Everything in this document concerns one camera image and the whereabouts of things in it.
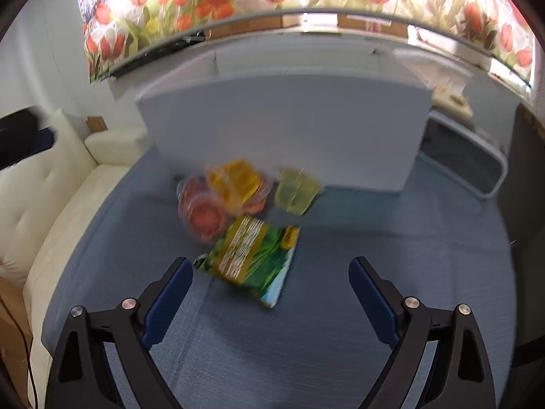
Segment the red jelly cup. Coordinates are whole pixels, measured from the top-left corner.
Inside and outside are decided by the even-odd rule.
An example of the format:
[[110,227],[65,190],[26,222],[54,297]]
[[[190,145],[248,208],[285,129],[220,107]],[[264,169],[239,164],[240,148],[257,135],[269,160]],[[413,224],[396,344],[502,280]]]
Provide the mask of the red jelly cup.
[[216,241],[230,223],[230,215],[214,195],[201,193],[180,205],[188,233],[203,244]]
[[186,176],[181,179],[176,187],[178,215],[183,217],[192,198],[208,191],[206,180],[202,176]]

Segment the black white-rimmed speaker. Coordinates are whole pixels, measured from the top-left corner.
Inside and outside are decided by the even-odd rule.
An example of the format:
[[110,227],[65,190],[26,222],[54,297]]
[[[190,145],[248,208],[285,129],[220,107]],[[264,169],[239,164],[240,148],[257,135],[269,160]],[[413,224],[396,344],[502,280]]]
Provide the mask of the black white-rimmed speaker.
[[508,175],[508,160],[493,139],[438,111],[431,111],[419,157],[477,198],[492,198]]

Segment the white leather sofa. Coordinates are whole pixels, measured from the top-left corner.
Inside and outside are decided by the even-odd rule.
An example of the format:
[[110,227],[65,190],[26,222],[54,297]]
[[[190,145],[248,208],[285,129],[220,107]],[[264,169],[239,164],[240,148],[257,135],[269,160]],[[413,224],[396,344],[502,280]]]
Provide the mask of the white leather sofa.
[[40,406],[52,364],[42,328],[56,284],[101,205],[152,146],[144,128],[81,138],[72,120],[51,113],[53,147],[1,172],[1,276],[22,292],[32,336],[28,395]]

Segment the yellow jelly cup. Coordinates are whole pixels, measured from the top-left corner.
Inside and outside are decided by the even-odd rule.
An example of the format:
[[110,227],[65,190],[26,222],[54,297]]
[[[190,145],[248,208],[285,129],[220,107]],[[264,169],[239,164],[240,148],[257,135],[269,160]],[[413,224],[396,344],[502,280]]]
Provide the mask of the yellow jelly cup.
[[274,205],[293,215],[302,216],[322,192],[322,185],[303,170],[284,168],[280,172]]

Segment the tissue box with tissue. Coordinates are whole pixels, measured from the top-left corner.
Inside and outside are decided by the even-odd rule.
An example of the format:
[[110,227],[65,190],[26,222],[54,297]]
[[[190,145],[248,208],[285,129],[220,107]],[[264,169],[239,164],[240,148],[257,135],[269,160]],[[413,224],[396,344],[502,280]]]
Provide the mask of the tissue box with tissue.
[[470,123],[474,113],[464,94],[473,74],[454,61],[421,50],[396,48],[395,58],[432,91],[432,107],[459,122]]

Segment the green pea snack packet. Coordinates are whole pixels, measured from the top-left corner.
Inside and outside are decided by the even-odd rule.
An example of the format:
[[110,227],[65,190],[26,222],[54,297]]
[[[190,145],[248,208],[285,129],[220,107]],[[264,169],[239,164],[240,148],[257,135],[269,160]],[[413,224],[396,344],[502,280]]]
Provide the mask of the green pea snack packet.
[[277,305],[293,260],[300,228],[278,226],[243,215],[219,238],[213,250],[194,266],[252,293],[263,306]]

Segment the white cardboard box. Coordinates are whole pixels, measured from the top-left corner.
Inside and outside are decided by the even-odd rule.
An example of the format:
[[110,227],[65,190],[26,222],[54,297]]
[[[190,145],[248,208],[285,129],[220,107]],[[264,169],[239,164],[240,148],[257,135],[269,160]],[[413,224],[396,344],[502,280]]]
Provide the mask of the white cardboard box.
[[385,52],[227,47],[156,78],[136,104],[176,175],[244,159],[270,175],[399,192],[431,91]]

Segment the orange-yellow jelly cup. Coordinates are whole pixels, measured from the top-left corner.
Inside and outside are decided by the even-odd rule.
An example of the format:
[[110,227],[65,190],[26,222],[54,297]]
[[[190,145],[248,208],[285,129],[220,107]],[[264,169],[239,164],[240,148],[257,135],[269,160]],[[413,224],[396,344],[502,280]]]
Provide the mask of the orange-yellow jelly cup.
[[212,193],[233,213],[241,212],[262,184],[262,175],[246,160],[209,166],[205,177]]

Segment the tulip wall poster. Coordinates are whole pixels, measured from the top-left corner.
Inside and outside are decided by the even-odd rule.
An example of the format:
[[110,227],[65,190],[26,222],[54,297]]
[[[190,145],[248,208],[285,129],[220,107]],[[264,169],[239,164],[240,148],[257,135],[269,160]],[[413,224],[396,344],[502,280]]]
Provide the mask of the tulip wall poster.
[[153,43],[233,17],[274,10],[346,9],[394,16],[466,40],[524,80],[536,38],[512,0],[77,0],[90,79]]

